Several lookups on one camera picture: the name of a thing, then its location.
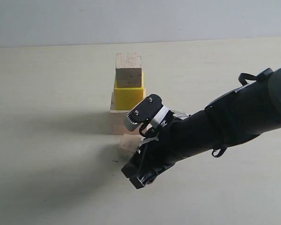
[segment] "white wall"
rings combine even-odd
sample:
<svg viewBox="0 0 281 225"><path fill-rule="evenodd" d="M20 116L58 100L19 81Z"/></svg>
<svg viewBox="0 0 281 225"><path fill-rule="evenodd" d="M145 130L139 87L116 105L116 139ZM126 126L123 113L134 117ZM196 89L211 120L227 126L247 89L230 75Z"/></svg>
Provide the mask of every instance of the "white wall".
<svg viewBox="0 0 281 225"><path fill-rule="evenodd" d="M0 0L0 47L281 36L281 0Z"/></svg>

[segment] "yellow block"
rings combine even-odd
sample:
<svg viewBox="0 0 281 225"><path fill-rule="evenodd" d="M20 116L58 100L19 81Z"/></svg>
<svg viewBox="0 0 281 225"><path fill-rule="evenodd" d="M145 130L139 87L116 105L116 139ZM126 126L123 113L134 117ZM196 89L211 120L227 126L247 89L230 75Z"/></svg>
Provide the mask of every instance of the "yellow block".
<svg viewBox="0 0 281 225"><path fill-rule="evenodd" d="M141 87L119 88L117 79L114 82L114 103L116 110L131 110L146 97L144 87L144 73L142 72Z"/></svg>

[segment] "robotic arm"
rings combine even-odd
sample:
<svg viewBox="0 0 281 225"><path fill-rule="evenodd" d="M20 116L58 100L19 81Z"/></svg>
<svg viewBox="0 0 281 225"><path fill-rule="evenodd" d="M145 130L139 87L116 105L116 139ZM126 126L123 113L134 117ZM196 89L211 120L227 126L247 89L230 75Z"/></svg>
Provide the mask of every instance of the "robotic arm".
<svg viewBox="0 0 281 225"><path fill-rule="evenodd" d="M208 150L217 158L229 147L281 128L281 68L268 68L257 76L241 73L238 80L241 87L193 115L168 109L156 94L143 99L127 114L127 129L139 127L144 137L122 168L135 188L151 184L180 160ZM149 124L151 128L143 133Z"/></svg>

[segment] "block tower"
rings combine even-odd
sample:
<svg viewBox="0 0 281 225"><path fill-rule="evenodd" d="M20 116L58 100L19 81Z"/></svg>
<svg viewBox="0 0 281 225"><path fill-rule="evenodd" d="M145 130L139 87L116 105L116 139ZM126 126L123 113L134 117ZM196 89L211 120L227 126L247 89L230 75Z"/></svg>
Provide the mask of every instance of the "block tower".
<svg viewBox="0 0 281 225"><path fill-rule="evenodd" d="M116 75L111 94L111 128L114 135L138 135L139 130L130 132L124 126L124 118L146 97L144 72L141 56L137 53L116 54Z"/></svg>

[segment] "robotic hand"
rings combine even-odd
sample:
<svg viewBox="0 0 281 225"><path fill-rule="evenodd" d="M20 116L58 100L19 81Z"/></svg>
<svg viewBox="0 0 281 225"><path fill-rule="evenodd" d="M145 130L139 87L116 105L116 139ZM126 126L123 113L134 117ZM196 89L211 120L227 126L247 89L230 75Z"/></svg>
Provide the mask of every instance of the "robotic hand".
<svg viewBox="0 0 281 225"><path fill-rule="evenodd" d="M151 184L177 161L207 150L212 150L212 156L217 158L228 147L281 128L281 68L268 68L257 76L241 73L238 80L240 88L193 115L168 109L156 94L143 99L127 114L127 129L140 127L144 137L122 168L135 188ZM143 133L149 124L151 128Z"/></svg>

